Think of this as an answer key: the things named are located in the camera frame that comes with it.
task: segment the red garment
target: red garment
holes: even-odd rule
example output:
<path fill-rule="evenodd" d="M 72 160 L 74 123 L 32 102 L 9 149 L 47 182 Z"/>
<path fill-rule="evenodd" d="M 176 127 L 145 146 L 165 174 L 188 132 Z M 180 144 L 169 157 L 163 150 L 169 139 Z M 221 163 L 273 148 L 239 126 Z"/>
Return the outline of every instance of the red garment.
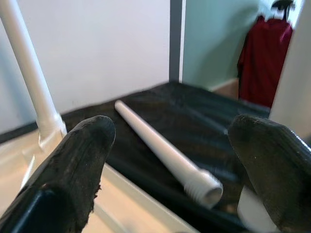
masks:
<path fill-rule="evenodd" d="M 259 16 L 246 36 L 238 62 L 239 98 L 271 107 L 293 29 L 280 19 Z"/>

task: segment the black plastic sheet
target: black plastic sheet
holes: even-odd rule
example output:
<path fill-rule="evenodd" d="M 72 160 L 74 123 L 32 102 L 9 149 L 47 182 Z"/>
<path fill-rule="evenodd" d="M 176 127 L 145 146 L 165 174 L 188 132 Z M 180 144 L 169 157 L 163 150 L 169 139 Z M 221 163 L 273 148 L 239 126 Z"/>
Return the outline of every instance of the black plastic sheet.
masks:
<path fill-rule="evenodd" d="M 114 110 L 115 100 L 64 114 L 68 131 L 86 118 L 110 117 L 116 141 L 107 162 L 114 169 L 203 233 L 245 230 L 236 208 L 242 187 L 251 184 L 230 145 L 227 128 L 236 115 L 265 118 L 269 109 L 180 83 L 166 83 L 120 99 L 223 183 L 223 197 L 214 209 L 205 209 L 186 196 L 183 187 Z M 0 142 L 35 128 L 30 124 L 3 134 Z"/>

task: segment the white wall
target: white wall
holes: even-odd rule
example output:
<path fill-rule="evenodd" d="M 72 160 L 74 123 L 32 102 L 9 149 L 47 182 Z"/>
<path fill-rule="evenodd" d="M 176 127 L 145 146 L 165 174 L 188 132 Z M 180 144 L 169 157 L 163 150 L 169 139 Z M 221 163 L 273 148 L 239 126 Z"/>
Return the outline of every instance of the white wall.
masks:
<path fill-rule="evenodd" d="M 271 11 L 275 0 L 188 0 L 182 80 L 214 89 L 238 75 L 245 36 L 259 15 L 283 18 Z M 295 0 L 289 21 L 294 26 L 302 2 Z"/>
<path fill-rule="evenodd" d="M 311 1 L 305 1 L 287 52 L 270 119 L 311 136 Z"/>
<path fill-rule="evenodd" d="M 169 0 L 19 0 L 61 113 L 169 79 Z M 35 120 L 0 25 L 0 133 Z"/>

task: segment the white pvc pipe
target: white pvc pipe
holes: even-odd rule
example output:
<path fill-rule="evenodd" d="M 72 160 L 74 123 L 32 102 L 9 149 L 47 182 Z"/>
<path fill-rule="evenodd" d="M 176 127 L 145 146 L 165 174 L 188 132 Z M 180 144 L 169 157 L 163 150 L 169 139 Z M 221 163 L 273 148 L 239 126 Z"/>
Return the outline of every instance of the white pvc pipe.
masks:
<path fill-rule="evenodd" d="M 221 198 L 223 185 L 208 171 L 199 169 L 132 109 L 118 100 L 115 109 L 183 185 L 197 203 L 211 208 Z"/>
<path fill-rule="evenodd" d="M 54 107 L 16 0 L 0 0 L 0 18 L 35 107 L 40 137 L 45 138 L 64 126 Z"/>

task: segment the white vertical pole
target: white vertical pole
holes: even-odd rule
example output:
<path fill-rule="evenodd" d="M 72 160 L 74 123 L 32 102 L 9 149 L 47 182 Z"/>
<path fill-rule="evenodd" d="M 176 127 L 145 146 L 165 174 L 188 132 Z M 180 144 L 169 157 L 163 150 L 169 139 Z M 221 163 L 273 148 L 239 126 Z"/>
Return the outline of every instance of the white vertical pole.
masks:
<path fill-rule="evenodd" d="M 0 0 L 0 18 L 35 107 L 40 138 L 45 138 L 55 130 L 62 130 L 64 124 L 54 107 L 16 0 Z"/>
<path fill-rule="evenodd" d="M 311 1 L 305 1 L 278 84 L 270 119 L 311 135 Z"/>
<path fill-rule="evenodd" d="M 186 24 L 186 1 L 182 0 L 181 8 L 181 32 L 180 32 L 180 55 L 179 55 L 179 82 L 183 82 L 184 46 L 185 46 L 185 24 Z"/>

